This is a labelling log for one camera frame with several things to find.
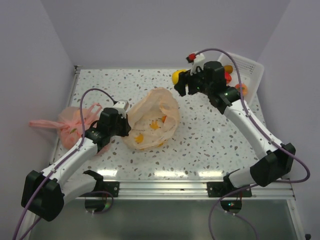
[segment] gray floor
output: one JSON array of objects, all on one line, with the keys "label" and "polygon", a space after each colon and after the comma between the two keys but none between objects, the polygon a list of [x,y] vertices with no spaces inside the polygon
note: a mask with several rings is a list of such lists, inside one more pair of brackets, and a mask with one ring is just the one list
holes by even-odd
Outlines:
[{"label": "gray floor", "polygon": [[[86,213],[74,200],[52,222],[41,220],[31,240],[209,240],[212,200],[116,200],[105,214]],[[257,229],[260,240],[297,240],[285,200],[247,200],[240,213]],[[215,210],[217,240],[255,240],[248,224]]]}]

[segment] red object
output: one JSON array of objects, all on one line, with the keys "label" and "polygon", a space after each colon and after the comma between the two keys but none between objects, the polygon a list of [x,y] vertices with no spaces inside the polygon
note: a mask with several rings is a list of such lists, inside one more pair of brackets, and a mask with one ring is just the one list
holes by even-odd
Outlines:
[{"label": "red object", "polygon": [[226,80],[226,84],[229,84],[231,82],[231,80],[232,80],[232,77],[226,71],[224,72],[224,78]]},{"label": "red object", "polygon": [[189,60],[190,61],[193,61],[196,59],[196,54],[195,53],[191,53],[189,56],[188,56]]}]

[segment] beige bag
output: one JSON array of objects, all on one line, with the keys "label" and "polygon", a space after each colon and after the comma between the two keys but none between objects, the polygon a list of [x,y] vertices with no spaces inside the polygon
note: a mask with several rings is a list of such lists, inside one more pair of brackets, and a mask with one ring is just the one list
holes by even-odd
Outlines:
[{"label": "beige bag", "polygon": [[140,150],[162,146],[180,122],[177,101],[162,87],[152,89],[127,114],[132,130],[123,141],[128,147]]}]

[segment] plastic bag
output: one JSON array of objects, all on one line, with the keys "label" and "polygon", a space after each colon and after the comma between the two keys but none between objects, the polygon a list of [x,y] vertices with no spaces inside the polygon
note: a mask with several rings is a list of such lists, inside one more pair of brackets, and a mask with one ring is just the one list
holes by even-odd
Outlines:
[{"label": "plastic bag", "polygon": [[123,137],[130,148],[144,150],[160,147],[170,139],[180,122],[178,102],[162,87],[151,90],[129,110],[129,136]]},{"label": "plastic bag", "polygon": [[[83,108],[84,128],[87,130],[90,125],[99,119],[98,113],[102,106],[99,103],[94,103],[89,109]],[[59,115],[58,121],[49,120],[32,120],[29,122],[30,127],[57,129],[59,139],[66,149],[71,149],[82,136],[82,126],[79,107],[69,106],[65,108]],[[106,152],[109,149],[109,144],[101,151]]]}]

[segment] gray wall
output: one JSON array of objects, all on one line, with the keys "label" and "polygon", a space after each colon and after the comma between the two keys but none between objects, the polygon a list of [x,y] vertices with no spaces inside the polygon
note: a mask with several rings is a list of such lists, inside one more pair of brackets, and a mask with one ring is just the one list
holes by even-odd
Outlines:
[{"label": "gray wall", "polygon": [[174,68],[185,64],[190,51],[208,47],[257,60],[289,1],[42,0],[42,3],[74,64],[88,68]]},{"label": "gray wall", "polygon": [[[295,184],[298,210],[305,230],[319,239],[320,185],[320,2],[291,0],[259,58],[265,78],[259,97],[267,126],[283,141],[292,142],[307,163],[311,178]],[[303,178],[295,164],[291,177]]]},{"label": "gray wall", "polygon": [[46,167],[56,133],[28,127],[65,107],[73,65],[39,0],[0,1],[0,238],[12,238],[26,175]]}]

